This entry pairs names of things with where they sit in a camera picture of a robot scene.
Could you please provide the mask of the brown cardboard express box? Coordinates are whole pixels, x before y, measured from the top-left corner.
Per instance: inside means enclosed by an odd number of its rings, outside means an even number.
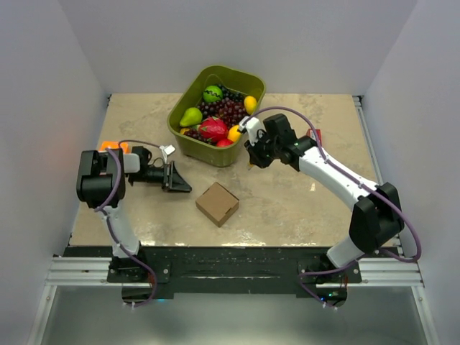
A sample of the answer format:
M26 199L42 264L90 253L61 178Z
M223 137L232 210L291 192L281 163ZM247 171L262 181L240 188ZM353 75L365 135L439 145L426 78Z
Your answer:
M239 199L220 183L213 183L195 205L217 227L222 227L239 208Z

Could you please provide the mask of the olive green plastic basin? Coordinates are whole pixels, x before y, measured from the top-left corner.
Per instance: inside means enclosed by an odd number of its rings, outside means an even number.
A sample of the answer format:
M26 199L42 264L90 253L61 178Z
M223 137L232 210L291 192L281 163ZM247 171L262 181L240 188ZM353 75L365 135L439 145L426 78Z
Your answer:
M175 136L180 150L215 167L227 167L236 161L242 141L220 147L208 135L200 133L200 125L180 125L186 111L194 108L203 121L215 119L220 127L231 129L247 115L244 98L252 96L260 104L266 91L265 82L256 75L223 65L204 68L180 97L167 117L167 127Z

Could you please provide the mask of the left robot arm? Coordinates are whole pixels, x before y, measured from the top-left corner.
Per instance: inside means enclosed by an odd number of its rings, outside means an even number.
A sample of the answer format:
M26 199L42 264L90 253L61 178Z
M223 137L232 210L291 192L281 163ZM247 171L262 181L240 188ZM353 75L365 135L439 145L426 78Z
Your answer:
M133 282L143 281L149 265L138 258L141 244L123 209L126 184L146 183L160 186L167 193L190 193L192 187L180 176L168 157L175 151L172 145L160 147L161 156L143 146L124 149L86 150L80 154L76 194L94 212L99 213L111 237L112 254L119 259L130 258L124 264L124 274Z

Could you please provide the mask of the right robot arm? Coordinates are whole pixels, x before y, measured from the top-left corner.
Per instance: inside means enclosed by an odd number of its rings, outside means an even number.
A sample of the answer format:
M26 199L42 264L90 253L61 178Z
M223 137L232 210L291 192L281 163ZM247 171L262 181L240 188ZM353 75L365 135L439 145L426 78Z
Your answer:
M263 121L246 116L239 131L248 135L244 146L251 165L266 168L279 160L318 181L351 210L347 236L328 249L320 265L324 280L337 282L348 264L373 253L403 230L395 186L363 178L320 150L316 140L297 137L286 115L275 114Z

